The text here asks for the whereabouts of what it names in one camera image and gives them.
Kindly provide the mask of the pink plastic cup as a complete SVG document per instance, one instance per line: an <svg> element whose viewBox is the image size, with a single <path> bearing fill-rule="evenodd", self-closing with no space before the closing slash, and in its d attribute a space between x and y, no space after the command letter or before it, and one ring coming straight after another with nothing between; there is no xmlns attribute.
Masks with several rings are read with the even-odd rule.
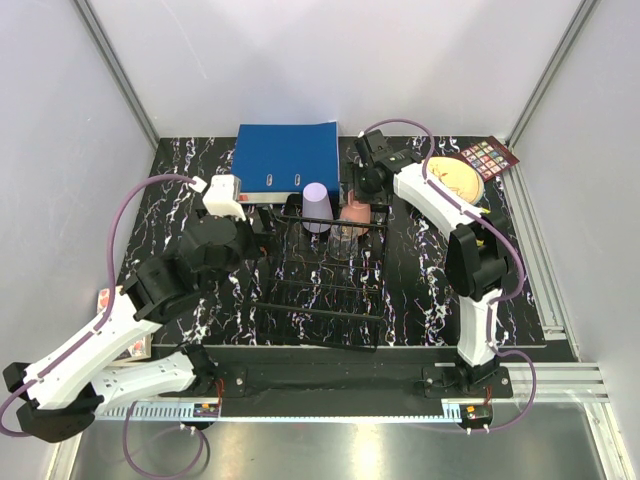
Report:
<svg viewBox="0 0 640 480"><path fill-rule="evenodd" d="M339 219L348 223L357 223L357 226L354 226L353 230L358 237L361 237L368 231L368 228L362 227L362 224L370 223L371 206L355 198L350 198L342 208Z"/></svg>

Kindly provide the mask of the lilac plastic cup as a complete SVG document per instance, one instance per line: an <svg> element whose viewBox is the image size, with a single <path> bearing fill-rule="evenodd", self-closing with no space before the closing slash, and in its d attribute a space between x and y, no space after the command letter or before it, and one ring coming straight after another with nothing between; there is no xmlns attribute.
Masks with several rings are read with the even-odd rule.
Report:
<svg viewBox="0 0 640 480"><path fill-rule="evenodd" d="M323 234L334 220L327 188L318 182L307 184L302 198L303 227L312 234Z"/></svg>

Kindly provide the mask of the clear drinking glass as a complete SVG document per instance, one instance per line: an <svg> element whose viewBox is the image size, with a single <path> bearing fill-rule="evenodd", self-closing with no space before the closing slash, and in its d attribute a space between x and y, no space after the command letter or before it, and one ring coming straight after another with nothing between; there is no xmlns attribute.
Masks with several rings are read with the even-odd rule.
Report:
<svg viewBox="0 0 640 480"><path fill-rule="evenodd" d="M337 261L353 260L358 255L360 228L345 222L334 224L329 233L327 250Z"/></svg>

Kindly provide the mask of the peach floral plate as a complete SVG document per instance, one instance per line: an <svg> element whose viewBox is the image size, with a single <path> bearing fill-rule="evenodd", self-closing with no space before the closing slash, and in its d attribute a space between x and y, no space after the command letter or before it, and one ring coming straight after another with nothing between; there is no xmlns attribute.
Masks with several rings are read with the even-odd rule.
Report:
<svg viewBox="0 0 640 480"><path fill-rule="evenodd" d="M482 179L471 166L455 158L431 157L427 168L458 197L472 204Z"/></svg>

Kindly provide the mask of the yellow bowl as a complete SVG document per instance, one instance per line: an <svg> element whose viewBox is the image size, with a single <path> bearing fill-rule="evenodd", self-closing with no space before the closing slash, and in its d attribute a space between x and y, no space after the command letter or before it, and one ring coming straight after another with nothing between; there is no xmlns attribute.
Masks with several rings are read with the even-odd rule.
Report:
<svg viewBox="0 0 640 480"><path fill-rule="evenodd" d="M475 236L476 236L476 245L478 247L489 246L492 239L494 238L491 231L486 227L486 224L490 224L490 211L486 208L481 208L479 213L479 218L482 219L482 222L479 220L475 221Z"/></svg>

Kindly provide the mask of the teal scalloped plate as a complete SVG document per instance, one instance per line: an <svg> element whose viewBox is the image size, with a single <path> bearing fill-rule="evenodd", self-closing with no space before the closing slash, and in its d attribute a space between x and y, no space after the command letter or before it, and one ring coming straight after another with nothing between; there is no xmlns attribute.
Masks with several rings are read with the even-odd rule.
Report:
<svg viewBox="0 0 640 480"><path fill-rule="evenodd" d="M473 205L479 205L485 195L485 184L482 180L479 180L477 193L472 201Z"/></svg>

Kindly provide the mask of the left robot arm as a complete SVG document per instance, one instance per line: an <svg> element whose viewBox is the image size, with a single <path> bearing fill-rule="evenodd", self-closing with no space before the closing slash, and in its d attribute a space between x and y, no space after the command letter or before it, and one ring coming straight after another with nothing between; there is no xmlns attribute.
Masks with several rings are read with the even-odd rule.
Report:
<svg viewBox="0 0 640 480"><path fill-rule="evenodd" d="M273 216L265 208L256 220L197 213L174 246L142 262L110 294L105 310L61 347L38 362L4 369L11 399L22 404L20 428L2 428L2 434L58 443L102 413L140 399L214 392L217 367L201 346L122 371L111 363L133 341L194 310L244 261L265 256L273 241Z"/></svg>

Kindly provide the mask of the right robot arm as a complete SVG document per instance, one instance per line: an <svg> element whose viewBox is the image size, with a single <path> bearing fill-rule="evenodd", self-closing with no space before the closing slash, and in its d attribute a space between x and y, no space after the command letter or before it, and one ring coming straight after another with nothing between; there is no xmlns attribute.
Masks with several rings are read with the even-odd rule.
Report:
<svg viewBox="0 0 640 480"><path fill-rule="evenodd" d="M505 277L512 268L524 273L507 238L505 217L478 207L484 183L464 161L394 150L373 129L360 133L355 147L361 161L354 172L360 202L395 195L447 237L445 275L459 297L460 335L455 367L445 384L466 396L481 395L500 366L496 328L498 305L508 298Z"/></svg>

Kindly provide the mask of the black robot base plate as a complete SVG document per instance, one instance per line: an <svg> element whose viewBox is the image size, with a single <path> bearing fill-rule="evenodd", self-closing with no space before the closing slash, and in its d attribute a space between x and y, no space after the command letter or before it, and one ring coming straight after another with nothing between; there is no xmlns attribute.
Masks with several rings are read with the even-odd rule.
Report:
<svg viewBox="0 0 640 480"><path fill-rule="evenodd" d="M410 421L442 413L442 401L506 400L500 368L486 387L461 390L451 347L208 346L224 380L222 415L250 421Z"/></svg>

